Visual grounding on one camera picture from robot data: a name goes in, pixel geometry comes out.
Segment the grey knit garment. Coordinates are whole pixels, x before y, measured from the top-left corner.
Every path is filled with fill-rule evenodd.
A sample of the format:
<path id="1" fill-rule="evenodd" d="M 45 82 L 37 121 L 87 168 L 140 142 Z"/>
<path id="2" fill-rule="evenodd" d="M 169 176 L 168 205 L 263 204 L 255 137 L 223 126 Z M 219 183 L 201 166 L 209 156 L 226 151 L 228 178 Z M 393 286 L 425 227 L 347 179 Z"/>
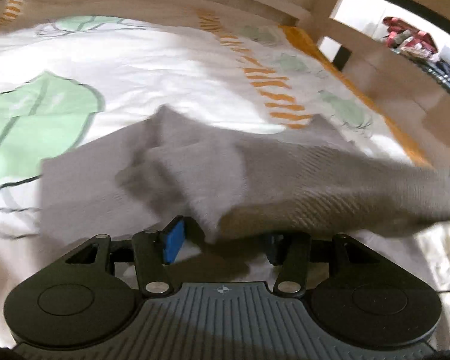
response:
<path id="1" fill-rule="evenodd" d="M 178 215 L 209 243 L 284 230 L 401 237 L 450 220 L 450 170 L 372 158 L 320 116 L 263 135 L 162 107 L 44 161 L 40 205 L 41 232 L 64 244 Z"/>

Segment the clutter of clothes on shelf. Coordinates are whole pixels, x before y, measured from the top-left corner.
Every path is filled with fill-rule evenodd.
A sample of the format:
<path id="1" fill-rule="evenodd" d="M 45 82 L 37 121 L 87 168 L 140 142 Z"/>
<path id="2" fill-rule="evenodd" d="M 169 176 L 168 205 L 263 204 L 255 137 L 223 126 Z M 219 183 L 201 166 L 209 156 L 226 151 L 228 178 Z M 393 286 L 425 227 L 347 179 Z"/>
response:
<path id="1" fill-rule="evenodd" d="M 393 16 L 367 24 L 362 32 L 411 61 L 450 94 L 450 47 L 438 46 L 430 33 Z"/>

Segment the white leaf-print bed sheet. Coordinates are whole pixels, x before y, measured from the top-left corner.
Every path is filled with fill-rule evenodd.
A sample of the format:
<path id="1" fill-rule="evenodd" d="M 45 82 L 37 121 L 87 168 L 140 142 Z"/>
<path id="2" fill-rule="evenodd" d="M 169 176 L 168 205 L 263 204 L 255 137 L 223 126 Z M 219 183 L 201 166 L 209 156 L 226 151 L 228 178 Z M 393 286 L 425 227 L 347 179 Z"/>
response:
<path id="1" fill-rule="evenodd" d="M 371 156 L 426 164 L 416 141 L 328 65 L 304 33 L 207 10 L 142 20 L 0 18 L 0 345 L 5 295 L 45 256 L 40 165 L 162 106 L 250 133 L 320 115 Z"/>

